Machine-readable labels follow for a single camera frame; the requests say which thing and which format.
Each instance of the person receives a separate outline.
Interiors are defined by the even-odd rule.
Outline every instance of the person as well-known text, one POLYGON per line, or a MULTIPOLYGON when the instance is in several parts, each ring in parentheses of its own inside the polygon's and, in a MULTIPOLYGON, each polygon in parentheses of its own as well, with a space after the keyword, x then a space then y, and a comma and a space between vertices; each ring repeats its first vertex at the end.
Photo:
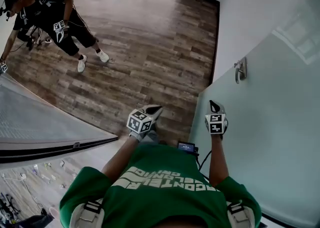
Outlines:
POLYGON ((33 215, 23 221, 17 222, 15 224, 7 224, 7 228, 45 228, 54 219, 59 218, 59 212, 53 208, 49 208, 49 214, 42 208, 41 215, 33 215))
MULTIPOLYGON (((227 125, 224 121, 224 132, 227 125)), ((79 172, 60 201, 65 228, 239 227, 231 225, 230 204, 253 213, 239 221, 251 222, 242 228, 259 226, 260 206, 245 186, 230 177, 221 134, 211 135, 208 181, 193 154, 159 144, 155 126, 130 135, 101 172, 92 167, 79 172), (96 213, 97 220, 90 213, 96 213)))
POLYGON ((109 56, 104 53, 91 34, 78 12, 73 8, 74 0, 4 0, 7 16, 13 17, 17 14, 13 30, 6 42, 1 59, 8 57, 19 31, 26 24, 35 25, 53 39, 53 41, 70 56, 78 59, 77 70, 82 73, 86 67, 87 57, 79 53, 79 48, 74 43, 72 36, 86 48, 92 47, 100 60, 106 63, 109 56), (55 27, 61 24, 63 34, 58 38, 55 27))

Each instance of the black t-shirt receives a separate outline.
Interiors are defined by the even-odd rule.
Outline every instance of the black t-shirt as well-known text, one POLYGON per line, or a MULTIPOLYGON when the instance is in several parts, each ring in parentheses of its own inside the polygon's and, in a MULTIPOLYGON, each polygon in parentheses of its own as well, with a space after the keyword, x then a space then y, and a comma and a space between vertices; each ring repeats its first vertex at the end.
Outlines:
POLYGON ((65 0, 47 0, 49 5, 46 3, 41 4, 40 1, 44 0, 35 0, 32 5, 25 7, 24 10, 22 9, 21 12, 17 14, 13 27, 14 30, 35 25, 49 35, 54 32, 54 24, 64 19, 66 5, 63 1, 65 0), (24 12, 27 25, 22 18, 24 12))

